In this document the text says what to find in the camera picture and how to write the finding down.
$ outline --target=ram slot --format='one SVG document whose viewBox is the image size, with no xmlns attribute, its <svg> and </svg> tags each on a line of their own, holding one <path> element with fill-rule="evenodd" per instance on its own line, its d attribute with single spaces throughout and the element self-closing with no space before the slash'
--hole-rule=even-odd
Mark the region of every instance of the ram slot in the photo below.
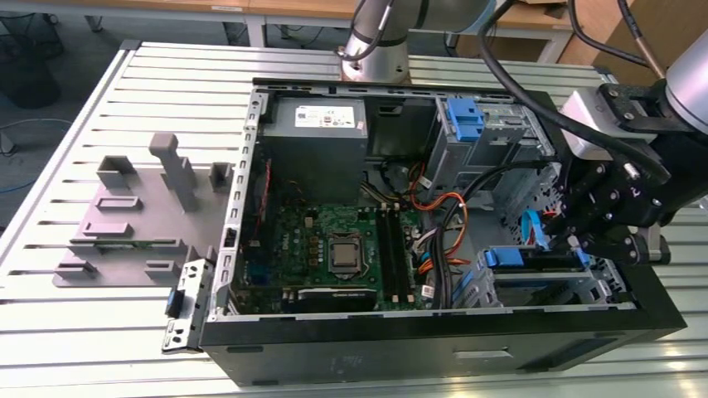
<svg viewBox="0 0 708 398">
<path fill-rule="evenodd" d="M 380 276 L 384 284 L 384 298 L 393 300 L 397 296 L 396 289 L 396 274 L 393 265 L 393 253 L 390 250 L 390 240 L 388 232 L 388 211 L 376 211 L 376 237 L 378 239 L 378 261 L 380 261 Z"/>
<path fill-rule="evenodd" d="M 388 246 L 393 260 L 393 275 L 398 303 L 409 303 L 412 301 L 410 276 L 408 274 L 405 261 L 405 241 L 402 236 L 402 227 L 400 225 L 400 213 L 397 211 L 389 211 L 386 214 L 386 219 Z"/>
</svg>

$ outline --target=white label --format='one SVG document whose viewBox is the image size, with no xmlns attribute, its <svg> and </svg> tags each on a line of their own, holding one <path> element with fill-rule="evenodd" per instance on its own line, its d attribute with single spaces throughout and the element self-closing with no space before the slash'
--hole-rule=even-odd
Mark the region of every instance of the white label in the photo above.
<svg viewBox="0 0 708 398">
<path fill-rule="evenodd" d="M 244 10 L 240 7 L 226 7 L 226 6 L 210 6 L 210 9 L 214 11 L 236 11 L 236 12 L 241 12 Z"/>
<path fill-rule="evenodd" d="M 430 189 L 432 187 L 432 181 L 428 180 L 425 177 L 420 177 L 420 185 L 424 186 L 425 188 Z"/>
<path fill-rule="evenodd" d="M 354 128 L 354 107 L 298 106 L 296 127 Z"/>
<path fill-rule="evenodd" d="M 420 295 L 432 299 L 432 297 L 434 296 L 434 288 L 424 284 L 422 289 L 420 290 Z"/>
</svg>

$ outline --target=circuit board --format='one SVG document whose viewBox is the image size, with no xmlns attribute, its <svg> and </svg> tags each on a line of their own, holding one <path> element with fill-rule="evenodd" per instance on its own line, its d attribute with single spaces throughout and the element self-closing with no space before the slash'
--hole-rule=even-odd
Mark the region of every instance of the circuit board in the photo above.
<svg viewBox="0 0 708 398">
<path fill-rule="evenodd" d="M 418 213 L 398 211 L 401 236 L 406 242 L 418 227 Z M 269 264 L 249 265 L 253 287 L 248 300 L 252 313 L 280 313 L 280 303 L 297 289 L 361 288 L 377 292 L 376 310 L 396 311 L 420 309 L 418 297 L 412 301 L 390 300 L 384 295 L 384 275 L 380 261 L 380 241 L 376 224 L 377 209 L 372 206 L 285 206 L 277 209 Z M 338 247 L 350 249 L 346 259 L 354 257 L 360 268 L 337 274 Z M 412 266 L 405 264 L 406 279 L 412 285 Z"/>
</svg>

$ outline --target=gray robot arm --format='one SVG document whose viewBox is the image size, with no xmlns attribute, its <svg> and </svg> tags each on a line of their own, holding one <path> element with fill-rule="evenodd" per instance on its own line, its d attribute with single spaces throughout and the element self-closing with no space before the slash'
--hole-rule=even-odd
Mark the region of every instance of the gray robot arm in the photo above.
<svg viewBox="0 0 708 398">
<path fill-rule="evenodd" d="M 404 81 L 408 31 L 473 32 L 494 6 L 494 0 L 361 0 L 346 46 L 337 51 L 345 79 Z"/>
</svg>

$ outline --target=slotted aluminum surface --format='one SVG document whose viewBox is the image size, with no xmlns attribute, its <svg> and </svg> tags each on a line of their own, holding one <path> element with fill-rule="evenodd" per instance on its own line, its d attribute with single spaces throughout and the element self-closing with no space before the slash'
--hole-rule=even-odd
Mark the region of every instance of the slotted aluminum surface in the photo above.
<svg viewBox="0 0 708 398">
<path fill-rule="evenodd" d="M 481 61 L 413 56 L 410 67 L 414 84 L 498 87 Z M 557 105 L 574 87 L 601 83 L 586 67 L 506 67 Z M 708 217 L 697 208 L 664 229 L 673 264 L 656 268 L 688 329 L 556 374 L 238 389 L 206 355 L 160 354 L 168 289 L 57 289 L 52 269 L 97 188 L 101 158 L 124 154 L 157 165 L 150 134 L 170 131 L 194 167 L 233 163 L 256 76 L 334 80 L 337 61 L 322 51 L 158 43 L 116 56 L 0 240 L 0 396 L 705 396 Z"/>
</svg>

